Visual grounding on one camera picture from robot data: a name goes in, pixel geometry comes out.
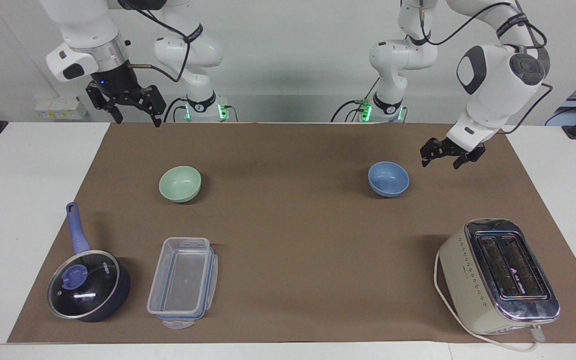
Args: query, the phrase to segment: saucepan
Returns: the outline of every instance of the saucepan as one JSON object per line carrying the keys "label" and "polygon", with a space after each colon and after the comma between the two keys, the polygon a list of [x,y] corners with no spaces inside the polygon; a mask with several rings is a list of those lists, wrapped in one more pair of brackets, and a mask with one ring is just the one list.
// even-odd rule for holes
{"label": "saucepan", "polygon": [[75,255],[52,276],[48,285],[48,307],[60,318],[102,321],[126,301],[130,274],[115,256],[90,250],[77,203],[66,205],[66,218]]}

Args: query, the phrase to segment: white table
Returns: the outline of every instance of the white table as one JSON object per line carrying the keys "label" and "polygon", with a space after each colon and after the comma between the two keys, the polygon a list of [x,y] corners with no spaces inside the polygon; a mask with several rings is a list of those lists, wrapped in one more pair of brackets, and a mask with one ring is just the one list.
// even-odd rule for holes
{"label": "white table", "polygon": [[[0,135],[0,359],[576,358],[576,344],[548,343],[529,354],[490,344],[430,341],[4,344],[64,221],[64,204],[74,200],[107,129],[107,123],[17,122]],[[509,139],[576,256],[576,141],[560,128],[537,126],[521,127]]]}

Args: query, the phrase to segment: brown paper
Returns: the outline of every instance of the brown paper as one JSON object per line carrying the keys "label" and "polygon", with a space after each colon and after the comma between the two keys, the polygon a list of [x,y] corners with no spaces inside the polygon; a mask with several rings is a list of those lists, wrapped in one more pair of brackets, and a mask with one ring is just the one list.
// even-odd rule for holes
{"label": "brown paper", "polygon": [[[455,171],[449,157],[422,168],[419,148],[448,128],[111,125],[76,201],[91,247],[130,272],[130,296],[99,323],[50,312],[48,282],[73,254],[64,224],[8,341],[477,342],[436,293],[434,259],[466,221],[502,217],[522,228],[560,300],[560,318],[542,327],[547,342],[576,343],[576,259],[514,150],[495,136],[476,163]],[[397,198],[368,185],[368,168],[383,160],[410,175]],[[195,199],[176,204],[158,182],[181,165],[203,183]],[[206,237],[219,256],[212,308],[183,330],[146,310],[168,237]],[[494,339],[531,341],[528,331]]]}

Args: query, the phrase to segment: pan handle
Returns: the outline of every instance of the pan handle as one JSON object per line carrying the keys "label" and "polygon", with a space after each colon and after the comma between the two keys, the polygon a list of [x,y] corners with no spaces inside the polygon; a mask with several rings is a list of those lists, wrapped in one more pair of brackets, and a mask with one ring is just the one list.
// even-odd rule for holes
{"label": "pan handle", "polygon": [[84,236],[82,230],[82,220],[80,219],[80,209],[77,203],[71,202],[66,205],[66,219],[68,219],[68,228],[70,229],[70,239],[75,254],[83,253],[90,250],[90,245]]}

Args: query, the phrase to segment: clear container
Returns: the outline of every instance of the clear container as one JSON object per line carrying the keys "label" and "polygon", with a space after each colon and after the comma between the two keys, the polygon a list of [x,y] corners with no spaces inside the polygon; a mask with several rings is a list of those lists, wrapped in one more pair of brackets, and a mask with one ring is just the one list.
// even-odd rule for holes
{"label": "clear container", "polygon": [[164,241],[148,296],[148,312],[165,327],[193,325],[210,309],[217,285],[217,255],[203,237]]}

